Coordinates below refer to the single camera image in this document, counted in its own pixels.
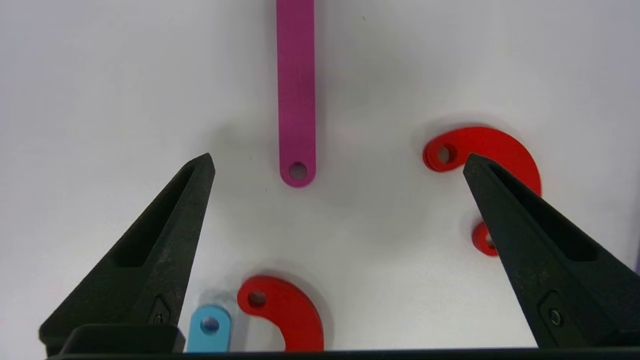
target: white table surface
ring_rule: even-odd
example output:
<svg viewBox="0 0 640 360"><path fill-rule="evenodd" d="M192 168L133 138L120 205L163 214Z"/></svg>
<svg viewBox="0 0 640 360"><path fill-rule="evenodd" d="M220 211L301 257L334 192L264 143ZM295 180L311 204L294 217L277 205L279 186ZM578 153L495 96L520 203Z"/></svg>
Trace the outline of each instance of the white table surface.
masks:
<svg viewBox="0 0 640 360"><path fill-rule="evenodd" d="M184 332L200 294L268 270L308 291L331 349L535 346L471 245L461 171L420 152L465 124L511 133L544 198L635 266L639 19L635 0L317 0L317 175L297 190L278 175L274 0L2 1L0 354L43 357L40 324L204 152ZM252 324L248 348L278 348Z"/></svg>

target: pink link bar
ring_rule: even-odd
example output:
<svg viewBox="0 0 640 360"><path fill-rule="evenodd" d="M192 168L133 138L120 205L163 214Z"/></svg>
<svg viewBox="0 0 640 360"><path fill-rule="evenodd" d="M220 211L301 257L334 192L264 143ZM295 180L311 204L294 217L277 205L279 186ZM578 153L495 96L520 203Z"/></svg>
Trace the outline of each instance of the pink link bar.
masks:
<svg viewBox="0 0 640 360"><path fill-rule="evenodd" d="M316 175L314 0L277 0L280 176L306 186Z"/></svg>

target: red hook-shaped part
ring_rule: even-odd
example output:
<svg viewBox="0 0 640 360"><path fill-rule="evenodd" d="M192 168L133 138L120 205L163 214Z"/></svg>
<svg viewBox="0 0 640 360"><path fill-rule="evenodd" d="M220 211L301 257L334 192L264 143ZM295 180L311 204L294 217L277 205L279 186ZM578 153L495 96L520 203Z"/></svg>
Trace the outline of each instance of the red hook-shaped part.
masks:
<svg viewBox="0 0 640 360"><path fill-rule="evenodd" d="M527 185L536 194L542 194L542 182L536 162L529 151L511 135L490 127L463 127L442 134L427 143L422 160L433 171L452 171L467 162L474 152L497 162ZM489 256L497 256L495 247L489 245L489 230L484 222L472 233L474 245Z"/></svg>
<svg viewBox="0 0 640 360"><path fill-rule="evenodd" d="M280 329L286 352L324 350L316 307L290 282L266 275L251 277L238 290L237 301L245 313L265 318Z"/></svg>

